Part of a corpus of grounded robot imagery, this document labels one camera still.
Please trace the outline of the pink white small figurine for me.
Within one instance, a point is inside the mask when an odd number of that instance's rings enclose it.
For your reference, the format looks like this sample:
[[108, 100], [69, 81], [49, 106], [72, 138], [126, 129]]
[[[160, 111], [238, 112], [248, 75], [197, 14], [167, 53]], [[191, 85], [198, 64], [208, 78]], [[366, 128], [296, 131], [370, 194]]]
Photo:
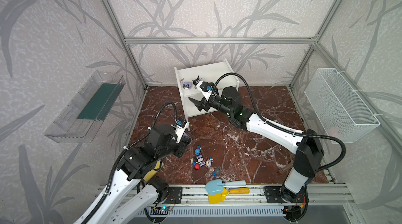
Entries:
[[208, 159], [205, 161], [205, 166], [206, 166], [206, 167], [211, 167], [212, 163], [213, 163], [213, 158], [208, 158]]

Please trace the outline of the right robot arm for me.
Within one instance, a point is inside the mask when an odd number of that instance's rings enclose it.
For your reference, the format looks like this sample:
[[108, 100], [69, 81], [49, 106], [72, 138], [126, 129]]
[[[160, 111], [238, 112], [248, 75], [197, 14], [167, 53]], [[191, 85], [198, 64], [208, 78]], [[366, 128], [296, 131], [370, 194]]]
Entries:
[[[223, 74], [215, 83], [206, 82], [197, 77], [193, 80], [193, 84], [203, 94], [203, 98], [201, 100], [191, 99], [191, 102], [199, 111], [207, 112], [213, 108], [227, 115], [233, 126], [266, 137], [294, 154], [293, 167], [280, 190], [280, 196], [285, 201], [294, 200], [318, 172], [333, 167], [344, 159], [347, 150], [340, 139], [319, 135], [311, 129], [295, 130], [269, 120], [258, 111], [255, 102], [251, 103], [252, 109], [243, 106], [240, 93], [232, 86], [219, 92], [217, 85], [228, 76], [244, 79], [240, 74], [234, 72]], [[325, 165], [321, 165], [325, 154], [321, 144], [322, 139], [336, 142], [341, 148], [339, 156]]]

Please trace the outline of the black-headed purple figurine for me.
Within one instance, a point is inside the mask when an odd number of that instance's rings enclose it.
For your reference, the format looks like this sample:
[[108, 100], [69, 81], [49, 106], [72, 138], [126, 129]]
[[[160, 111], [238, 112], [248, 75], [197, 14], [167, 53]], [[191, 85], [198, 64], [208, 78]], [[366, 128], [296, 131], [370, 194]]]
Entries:
[[200, 78], [200, 76], [198, 76], [195, 80], [192, 81], [193, 82], [193, 87], [194, 89], [197, 89], [197, 86], [200, 82], [202, 82], [202, 79]]

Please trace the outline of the black white red figurine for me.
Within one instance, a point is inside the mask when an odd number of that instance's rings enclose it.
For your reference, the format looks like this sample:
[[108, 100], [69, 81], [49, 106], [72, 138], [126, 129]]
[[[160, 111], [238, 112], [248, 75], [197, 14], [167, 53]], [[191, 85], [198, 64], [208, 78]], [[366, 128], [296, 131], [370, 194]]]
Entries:
[[199, 170], [202, 166], [205, 165], [205, 160], [202, 155], [194, 156], [192, 161], [192, 166], [195, 170]]

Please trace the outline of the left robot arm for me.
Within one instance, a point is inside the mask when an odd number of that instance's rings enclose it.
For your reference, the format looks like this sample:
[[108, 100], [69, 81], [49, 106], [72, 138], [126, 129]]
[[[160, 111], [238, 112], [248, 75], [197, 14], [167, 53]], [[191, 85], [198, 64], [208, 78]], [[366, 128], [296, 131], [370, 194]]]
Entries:
[[181, 158], [191, 143], [187, 120], [178, 117], [174, 102], [162, 105], [142, 146], [124, 147], [112, 166], [107, 184], [76, 220], [77, 224], [127, 224], [153, 203], [167, 198], [169, 186], [156, 173], [163, 159]]

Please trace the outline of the grey blue small figurine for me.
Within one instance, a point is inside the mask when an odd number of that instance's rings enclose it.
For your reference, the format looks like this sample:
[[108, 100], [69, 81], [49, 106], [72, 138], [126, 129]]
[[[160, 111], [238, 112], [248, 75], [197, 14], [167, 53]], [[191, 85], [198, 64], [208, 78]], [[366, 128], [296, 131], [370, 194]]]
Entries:
[[219, 177], [222, 174], [221, 168], [217, 167], [213, 170], [213, 177]]

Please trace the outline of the black eared purple figurine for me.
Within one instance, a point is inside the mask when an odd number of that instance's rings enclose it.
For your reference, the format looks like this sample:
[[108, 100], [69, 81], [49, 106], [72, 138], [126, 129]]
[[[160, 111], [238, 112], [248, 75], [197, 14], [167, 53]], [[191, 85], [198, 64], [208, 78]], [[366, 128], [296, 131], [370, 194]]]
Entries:
[[193, 83], [192, 82], [181, 82], [182, 83], [182, 88], [185, 90], [191, 90], [191, 88], [193, 87]]

